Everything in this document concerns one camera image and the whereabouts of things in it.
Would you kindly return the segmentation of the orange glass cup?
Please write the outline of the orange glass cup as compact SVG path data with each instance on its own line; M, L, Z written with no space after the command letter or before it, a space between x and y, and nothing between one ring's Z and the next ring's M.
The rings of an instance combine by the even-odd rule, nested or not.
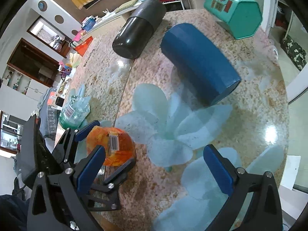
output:
M104 166L118 167L136 157L133 140L126 131L119 128L94 126L86 137L87 154L97 145L105 148Z

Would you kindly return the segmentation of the green clear glass cup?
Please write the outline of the green clear glass cup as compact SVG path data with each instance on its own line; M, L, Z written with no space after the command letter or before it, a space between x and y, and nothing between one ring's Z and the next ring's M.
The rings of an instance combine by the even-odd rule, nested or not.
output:
M70 101L61 111L59 124L63 129L77 129L90 113L91 97L77 97Z

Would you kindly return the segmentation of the dark blue cup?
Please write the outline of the dark blue cup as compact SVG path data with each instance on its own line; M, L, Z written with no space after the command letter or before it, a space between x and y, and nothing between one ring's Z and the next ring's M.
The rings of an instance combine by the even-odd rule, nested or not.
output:
M162 38L161 51L209 106L227 97L241 82L220 49L190 23L170 28Z

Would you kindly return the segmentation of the orange paper bag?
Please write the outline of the orange paper bag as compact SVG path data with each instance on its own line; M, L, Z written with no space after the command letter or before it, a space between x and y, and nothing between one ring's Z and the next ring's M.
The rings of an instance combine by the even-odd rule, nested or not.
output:
M93 37L90 36L88 37L88 39L86 39L84 42L82 42L81 44L79 44L78 46L75 47L75 51L80 55L80 56L84 56L84 54L86 53L89 45L92 43L93 41Z

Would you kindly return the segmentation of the black cylindrical bottle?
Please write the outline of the black cylindrical bottle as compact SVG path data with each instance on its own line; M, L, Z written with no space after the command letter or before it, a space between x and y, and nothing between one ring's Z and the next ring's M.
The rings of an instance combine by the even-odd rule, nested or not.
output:
M166 7L156 0L146 0L130 15L116 35L112 48L126 59L138 58L166 14Z

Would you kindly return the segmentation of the teal tin box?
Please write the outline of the teal tin box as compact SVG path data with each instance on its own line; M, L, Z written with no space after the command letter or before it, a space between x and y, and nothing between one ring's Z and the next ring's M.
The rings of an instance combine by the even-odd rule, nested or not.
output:
M263 20L255 0L205 0L204 8L237 40L252 37Z

